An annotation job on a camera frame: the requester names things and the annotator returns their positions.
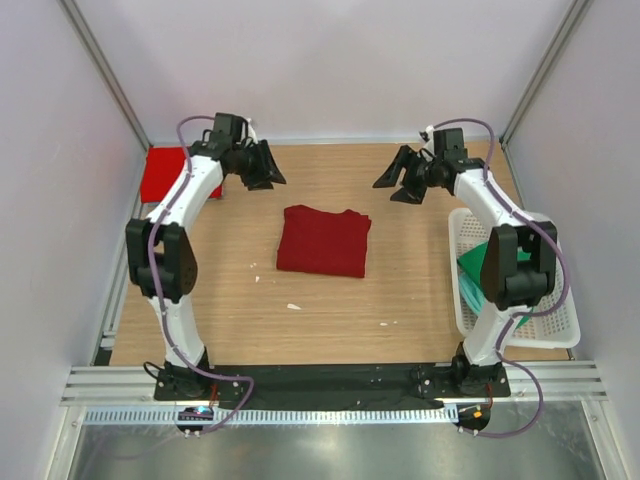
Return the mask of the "dark red t shirt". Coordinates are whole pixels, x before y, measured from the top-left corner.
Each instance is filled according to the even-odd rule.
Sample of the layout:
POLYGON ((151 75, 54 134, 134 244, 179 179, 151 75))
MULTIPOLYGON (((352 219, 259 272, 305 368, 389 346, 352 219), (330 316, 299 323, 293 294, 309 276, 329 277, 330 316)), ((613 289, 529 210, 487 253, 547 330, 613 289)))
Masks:
POLYGON ((283 216, 277 269, 350 278, 365 276, 372 225, 369 216, 350 209, 331 213, 305 205, 287 207, 283 216))

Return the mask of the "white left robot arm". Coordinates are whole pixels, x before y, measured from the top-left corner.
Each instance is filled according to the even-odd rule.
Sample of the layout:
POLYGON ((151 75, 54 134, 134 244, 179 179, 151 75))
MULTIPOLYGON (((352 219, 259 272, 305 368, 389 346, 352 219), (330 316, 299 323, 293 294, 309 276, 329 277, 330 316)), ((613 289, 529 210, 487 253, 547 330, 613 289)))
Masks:
POLYGON ((125 228, 129 278, 154 309, 165 343, 164 364, 154 375, 157 400, 201 399, 216 382, 191 299, 198 265, 189 232, 201 209, 228 175, 248 190, 285 181, 250 119, 217 113, 209 120, 199 139, 180 143, 183 166, 159 204, 125 228))

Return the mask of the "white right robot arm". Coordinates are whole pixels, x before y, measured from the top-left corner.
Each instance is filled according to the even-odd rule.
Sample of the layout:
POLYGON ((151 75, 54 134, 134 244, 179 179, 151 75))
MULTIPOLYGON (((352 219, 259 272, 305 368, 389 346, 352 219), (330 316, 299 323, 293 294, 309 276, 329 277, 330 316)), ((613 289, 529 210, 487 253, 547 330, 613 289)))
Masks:
POLYGON ((480 396, 500 381, 506 340, 555 288, 557 230, 536 221, 495 184, 487 159, 473 158, 460 128, 429 127, 423 146, 399 148, 375 181, 395 202, 420 204, 431 188, 462 201, 488 233, 480 269, 485 304, 473 331, 452 358, 449 381, 464 396, 480 396))

